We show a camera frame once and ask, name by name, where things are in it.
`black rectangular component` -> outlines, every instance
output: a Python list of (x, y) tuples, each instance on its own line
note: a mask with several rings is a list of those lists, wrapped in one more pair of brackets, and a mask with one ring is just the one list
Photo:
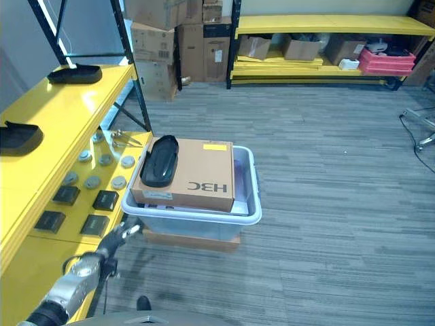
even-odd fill
[(230, 37), (231, 35), (231, 23), (213, 23), (204, 24), (204, 38), (208, 37)]
[(97, 198), (95, 198), (92, 207), (99, 209), (101, 211), (114, 211), (116, 202), (118, 201), (118, 193), (110, 192), (107, 190), (100, 190), (98, 192)]
[(64, 219), (65, 214), (62, 212), (44, 211), (38, 219), (35, 229), (56, 234)]
[(73, 206), (79, 196), (80, 189), (72, 185), (62, 185), (53, 197), (57, 204)]
[(89, 214), (86, 218), (86, 221), (84, 222), (80, 234), (102, 237), (108, 222), (109, 217), (107, 216)]

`black cable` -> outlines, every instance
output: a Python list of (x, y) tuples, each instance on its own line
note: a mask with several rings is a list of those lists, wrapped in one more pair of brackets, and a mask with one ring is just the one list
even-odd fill
[(103, 314), (106, 314), (106, 307), (107, 307), (107, 284), (109, 282), (109, 279), (105, 282), (105, 293), (104, 293), (104, 308), (103, 308)]
[(405, 130), (408, 132), (408, 134), (409, 134), (409, 136), (410, 136), (410, 138), (411, 138), (411, 140), (413, 141), (413, 143), (414, 143), (414, 155), (415, 155), (415, 157), (426, 167), (426, 168), (428, 168), (432, 173), (434, 173), (435, 174), (435, 170), (433, 169), (433, 168), (431, 168), (430, 166), (428, 166), (421, 158), (420, 158), (420, 156), (419, 156), (419, 154), (417, 153), (417, 142), (416, 142), (416, 140), (415, 140), (415, 138), (414, 138), (414, 135), (413, 135), (413, 133), (409, 130), (409, 128), (405, 125), (405, 123), (403, 122), (403, 114), (401, 114), (401, 115), (399, 115), (399, 120), (400, 120), (400, 122), (402, 122), (402, 125), (403, 125), (403, 128), (405, 128)]
[(71, 260), (73, 260), (75, 258), (81, 258), (81, 257), (82, 257), (82, 255), (74, 255), (74, 256), (71, 256), (70, 258), (68, 258), (67, 260), (65, 260), (62, 264), (62, 275), (65, 275), (65, 272), (67, 270), (67, 266)]

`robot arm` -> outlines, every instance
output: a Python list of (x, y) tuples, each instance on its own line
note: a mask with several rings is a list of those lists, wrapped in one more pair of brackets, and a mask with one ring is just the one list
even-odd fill
[(18, 326), (64, 325), (100, 280), (116, 273), (117, 261), (113, 258), (116, 250), (140, 229), (140, 222), (131, 227), (121, 223), (114, 228), (102, 239), (95, 252), (83, 254), (70, 271), (57, 280), (27, 321)]

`plastic storage bin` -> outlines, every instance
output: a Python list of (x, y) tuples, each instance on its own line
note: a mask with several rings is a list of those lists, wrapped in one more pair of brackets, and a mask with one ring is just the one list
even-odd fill
[(147, 147), (127, 185), (121, 207), (125, 213), (138, 216), (151, 231), (161, 234), (232, 240), (244, 226), (256, 224), (261, 220), (262, 209), (254, 156), (248, 148), (233, 147), (235, 200), (246, 203), (247, 214), (245, 215), (238, 210), (234, 211), (234, 207), (231, 213), (225, 213), (177, 207), (166, 209), (163, 206), (148, 207), (137, 204), (130, 188), (143, 164), (146, 149)]

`white label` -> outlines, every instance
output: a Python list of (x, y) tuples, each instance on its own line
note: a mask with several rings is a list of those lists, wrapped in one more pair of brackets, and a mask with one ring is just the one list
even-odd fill
[(215, 51), (215, 62), (222, 62), (222, 50)]
[(150, 190), (144, 190), (143, 197), (151, 199), (172, 200), (172, 194), (170, 192), (151, 192)]
[(360, 54), (362, 49), (364, 49), (364, 44), (358, 44), (353, 51), (354, 54)]

